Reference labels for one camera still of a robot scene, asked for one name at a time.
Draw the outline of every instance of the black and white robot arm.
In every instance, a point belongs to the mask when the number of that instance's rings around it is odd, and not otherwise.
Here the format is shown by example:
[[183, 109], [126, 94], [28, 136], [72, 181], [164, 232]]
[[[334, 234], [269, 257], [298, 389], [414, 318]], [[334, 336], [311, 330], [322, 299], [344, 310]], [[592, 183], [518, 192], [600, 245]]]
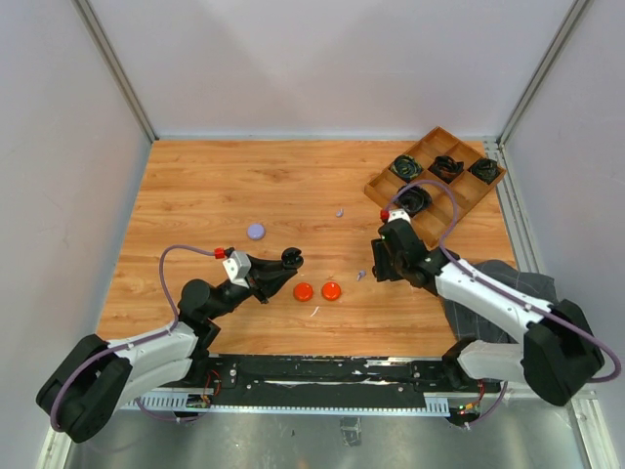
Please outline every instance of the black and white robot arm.
[[[574, 303], [563, 300], [553, 305], [525, 295], [479, 273], [453, 253], [459, 265], [440, 248], [429, 251], [403, 210], [392, 211], [378, 233], [380, 238], [371, 241], [378, 281], [407, 279], [415, 287], [464, 305], [516, 340], [517, 344], [480, 340], [456, 344], [443, 357], [443, 366], [458, 389], [482, 378], [521, 382], [545, 401], [565, 405], [604, 365], [596, 345], [533, 311], [550, 312], [592, 335], [583, 312]], [[485, 278], [495, 288], [485, 285]]]
[[177, 320], [160, 329], [109, 342], [96, 334], [84, 337], [41, 388], [37, 404], [51, 415], [55, 430], [82, 443], [144, 393], [166, 383], [197, 382], [206, 375], [207, 349], [220, 331], [214, 319], [252, 296], [268, 303], [297, 274], [301, 254], [288, 248], [280, 260], [270, 261], [222, 250], [228, 280], [219, 286], [188, 282]]

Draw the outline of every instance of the wooden table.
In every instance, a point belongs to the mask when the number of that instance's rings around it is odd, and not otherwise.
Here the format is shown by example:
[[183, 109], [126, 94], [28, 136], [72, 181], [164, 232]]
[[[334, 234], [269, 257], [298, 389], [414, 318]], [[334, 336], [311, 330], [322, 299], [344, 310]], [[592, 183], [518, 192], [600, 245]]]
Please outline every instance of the wooden table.
[[[157, 142], [137, 197], [112, 280], [99, 334], [112, 339], [146, 332], [172, 317], [158, 282], [158, 257], [174, 243], [212, 250], [235, 246], [279, 259], [302, 249], [304, 267], [270, 303], [255, 299], [219, 318], [217, 353], [439, 356], [454, 343], [439, 300], [406, 281], [377, 283], [370, 240], [379, 208], [364, 184], [411, 142]], [[472, 145], [483, 151], [481, 143]], [[339, 209], [342, 218], [337, 218]], [[261, 222], [267, 235], [247, 238]], [[457, 227], [448, 247], [470, 261], [514, 257], [491, 192]], [[367, 276], [356, 281], [358, 271]], [[174, 299], [192, 278], [219, 284], [221, 261], [173, 251], [165, 276]], [[320, 295], [328, 280], [343, 295]], [[315, 296], [293, 298], [299, 281]]]

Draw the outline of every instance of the gray cloth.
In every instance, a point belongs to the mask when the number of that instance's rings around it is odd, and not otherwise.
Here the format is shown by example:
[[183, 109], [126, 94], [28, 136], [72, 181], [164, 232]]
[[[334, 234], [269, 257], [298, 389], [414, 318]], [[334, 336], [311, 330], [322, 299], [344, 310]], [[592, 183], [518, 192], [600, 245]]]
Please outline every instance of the gray cloth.
[[[522, 273], [502, 261], [486, 261], [474, 265], [480, 272], [497, 281], [536, 298], [557, 303], [556, 286], [551, 277]], [[516, 341], [492, 322], [454, 301], [444, 300], [445, 315], [456, 340], [476, 337], [484, 342], [514, 344]]]

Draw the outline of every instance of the gray floor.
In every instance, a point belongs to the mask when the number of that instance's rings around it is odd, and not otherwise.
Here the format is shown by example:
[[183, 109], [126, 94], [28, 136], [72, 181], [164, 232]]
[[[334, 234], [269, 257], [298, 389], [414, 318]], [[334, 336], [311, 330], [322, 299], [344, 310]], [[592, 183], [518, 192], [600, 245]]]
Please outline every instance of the gray floor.
[[340, 420], [215, 413], [178, 426], [124, 410], [89, 444], [72, 448], [65, 468], [584, 467], [566, 410], [534, 400], [502, 405], [471, 431], [442, 418], [362, 417], [362, 443], [352, 448]]

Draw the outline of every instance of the wooden tabletop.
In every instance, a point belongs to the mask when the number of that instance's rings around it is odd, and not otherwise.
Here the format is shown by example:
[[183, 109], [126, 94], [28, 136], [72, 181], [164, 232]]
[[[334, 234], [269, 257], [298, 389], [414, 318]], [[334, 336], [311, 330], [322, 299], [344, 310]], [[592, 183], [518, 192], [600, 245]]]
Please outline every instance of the wooden tabletop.
[[[305, 258], [298, 275], [267, 305], [251, 298], [219, 318], [212, 352], [439, 356], [454, 343], [439, 300], [406, 281], [378, 283], [371, 275], [379, 207], [363, 186], [412, 144], [156, 142], [99, 334], [126, 337], [171, 320], [158, 281], [158, 258], [170, 244], [234, 246], [264, 259], [296, 246]], [[471, 145], [483, 151], [481, 143]], [[256, 222], [267, 229], [260, 241], [246, 235]], [[447, 245], [472, 262], [514, 263], [495, 192], [460, 222]], [[360, 270], [367, 275], [356, 281]], [[165, 276], [176, 301], [190, 279], [215, 285], [226, 279], [221, 261], [184, 251], [168, 255]], [[328, 280], [343, 289], [338, 301], [321, 297]], [[315, 290], [307, 303], [293, 298], [300, 281]]]

